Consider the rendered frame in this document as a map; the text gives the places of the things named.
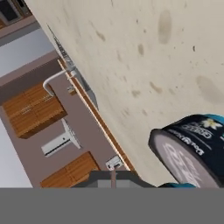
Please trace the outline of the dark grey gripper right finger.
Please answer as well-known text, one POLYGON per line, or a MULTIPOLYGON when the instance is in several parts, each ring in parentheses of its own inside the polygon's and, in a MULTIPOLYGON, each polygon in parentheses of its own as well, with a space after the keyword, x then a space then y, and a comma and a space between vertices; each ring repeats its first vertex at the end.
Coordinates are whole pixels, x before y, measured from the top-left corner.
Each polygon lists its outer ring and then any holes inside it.
POLYGON ((118 171, 116 173, 117 188, 154 188, 154 185, 140 179, 132 171, 118 171))

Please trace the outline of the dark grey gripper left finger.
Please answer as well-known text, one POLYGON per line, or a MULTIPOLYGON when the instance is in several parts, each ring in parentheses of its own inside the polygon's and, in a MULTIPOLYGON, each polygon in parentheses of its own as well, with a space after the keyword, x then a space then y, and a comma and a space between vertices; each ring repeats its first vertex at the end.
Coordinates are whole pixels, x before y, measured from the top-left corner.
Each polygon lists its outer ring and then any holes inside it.
POLYGON ((110 171, 91 171, 89 177, 86 180, 73 186, 73 188, 90 187, 98 180, 111 180, 110 171))

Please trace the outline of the teal yogurt container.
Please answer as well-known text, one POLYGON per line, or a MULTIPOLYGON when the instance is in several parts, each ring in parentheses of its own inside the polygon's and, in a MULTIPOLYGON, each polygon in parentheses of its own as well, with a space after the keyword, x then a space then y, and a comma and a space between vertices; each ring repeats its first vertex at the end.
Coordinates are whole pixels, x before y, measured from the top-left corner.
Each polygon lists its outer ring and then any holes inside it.
POLYGON ((195 185, 192 185, 190 183, 164 183, 159 186, 160 188, 196 188, 195 185))

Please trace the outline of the navy yogurt container grey lid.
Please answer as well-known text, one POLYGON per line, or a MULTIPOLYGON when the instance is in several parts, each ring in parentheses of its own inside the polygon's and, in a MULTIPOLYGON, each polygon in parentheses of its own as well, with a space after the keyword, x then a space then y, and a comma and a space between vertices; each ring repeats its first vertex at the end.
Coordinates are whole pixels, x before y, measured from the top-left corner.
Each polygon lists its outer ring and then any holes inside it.
POLYGON ((223 115, 188 115, 153 129, 148 145, 178 183, 224 188, 223 115))

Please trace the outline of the small white appliance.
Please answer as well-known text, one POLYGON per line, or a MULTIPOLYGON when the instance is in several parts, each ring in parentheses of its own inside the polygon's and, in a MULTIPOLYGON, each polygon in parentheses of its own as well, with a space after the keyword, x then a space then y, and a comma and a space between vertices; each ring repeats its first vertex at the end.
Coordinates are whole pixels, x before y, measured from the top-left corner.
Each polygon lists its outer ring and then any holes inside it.
POLYGON ((120 168, 123 165, 123 161, 119 156, 114 156, 106 162, 106 166, 110 171, 120 168))

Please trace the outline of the white range hood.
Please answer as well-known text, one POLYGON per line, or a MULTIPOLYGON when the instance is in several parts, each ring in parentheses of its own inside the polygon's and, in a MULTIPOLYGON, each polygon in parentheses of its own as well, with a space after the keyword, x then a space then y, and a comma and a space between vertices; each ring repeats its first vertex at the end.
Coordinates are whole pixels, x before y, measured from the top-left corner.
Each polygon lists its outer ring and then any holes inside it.
POLYGON ((62 118, 61 121, 65 131, 41 147, 41 150, 47 158, 69 144, 73 144, 79 150, 82 148, 81 142, 68 121, 65 118, 62 118))

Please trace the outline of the grey sink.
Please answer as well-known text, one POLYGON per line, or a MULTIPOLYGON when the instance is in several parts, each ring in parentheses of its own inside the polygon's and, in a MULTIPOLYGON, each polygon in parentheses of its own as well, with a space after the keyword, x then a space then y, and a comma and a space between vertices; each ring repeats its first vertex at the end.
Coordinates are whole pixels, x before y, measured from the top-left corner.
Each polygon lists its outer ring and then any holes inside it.
POLYGON ((48 26, 48 29, 49 29, 50 33, 52 34, 53 40, 55 41, 55 43, 56 43, 56 45, 57 45, 57 47, 59 49, 59 52, 60 52, 63 60, 66 62, 66 65, 71 70, 74 70, 76 72, 77 77, 78 77, 78 80, 80 81, 80 84, 82 85, 82 87, 84 88, 84 90, 87 92, 87 95, 89 96, 90 100, 92 101, 92 103, 96 107, 98 107, 97 100, 96 100, 96 97, 95 97, 95 93, 93 92, 93 90, 91 89, 91 87, 87 84, 86 80, 84 79, 84 77, 80 73, 79 69, 77 68, 77 66, 75 65, 75 63, 72 61, 71 57, 68 55, 67 51, 62 46, 62 44, 60 43, 59 39, 53 33, 53 30, 50 28, 50 26, 48 26))

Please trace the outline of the white curved sink tap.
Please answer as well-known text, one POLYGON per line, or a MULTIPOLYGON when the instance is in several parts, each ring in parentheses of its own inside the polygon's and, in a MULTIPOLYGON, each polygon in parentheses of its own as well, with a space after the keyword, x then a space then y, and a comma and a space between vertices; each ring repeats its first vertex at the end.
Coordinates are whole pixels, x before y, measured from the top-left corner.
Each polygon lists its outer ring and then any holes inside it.
POLYGON ((49 78, 47 78, 44 82, 43 82, 43 88, 44 90, 50 95, 50 96, 54 96, 54 92, 48 87, 49 86, 49 82, 52 81, 55 78, 58 78, 59 76, 61 76, 62 74, 68 74, 68 79, 73 78, 77 73, 75 72, 75 70, 61 70, 60 72, 50 76, 49 78))

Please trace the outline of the black oven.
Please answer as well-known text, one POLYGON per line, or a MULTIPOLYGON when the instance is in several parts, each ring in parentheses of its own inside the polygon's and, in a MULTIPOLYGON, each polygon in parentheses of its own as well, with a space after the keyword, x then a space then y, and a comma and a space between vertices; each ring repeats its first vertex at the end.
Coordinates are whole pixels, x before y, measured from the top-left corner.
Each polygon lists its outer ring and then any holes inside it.
POLYGON ((31 15, 25 0, 0 0, 0 29, 31 15))

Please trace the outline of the small wooden wall cupboards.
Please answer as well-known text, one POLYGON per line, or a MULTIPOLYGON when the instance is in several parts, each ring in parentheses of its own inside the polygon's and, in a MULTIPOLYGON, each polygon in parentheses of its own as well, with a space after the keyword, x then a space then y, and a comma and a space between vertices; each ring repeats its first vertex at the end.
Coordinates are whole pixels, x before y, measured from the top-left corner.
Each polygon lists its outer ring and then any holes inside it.
POLYGON ((91 152, 87 151, 42 180, 40 186, 42 188, 69 188, 87 180, 91 171, 100 169, 91 152))

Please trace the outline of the large wooden wall cupboards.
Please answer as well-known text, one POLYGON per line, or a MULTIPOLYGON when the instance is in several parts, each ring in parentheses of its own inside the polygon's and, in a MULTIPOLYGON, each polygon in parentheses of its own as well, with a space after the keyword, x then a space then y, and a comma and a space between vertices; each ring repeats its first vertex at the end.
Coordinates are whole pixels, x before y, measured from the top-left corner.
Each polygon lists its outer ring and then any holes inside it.
POLYGON ((67 115, 58 96, 48 94, 42 82, 5 101, 3 109, 16 136, 23 139, 67 115))

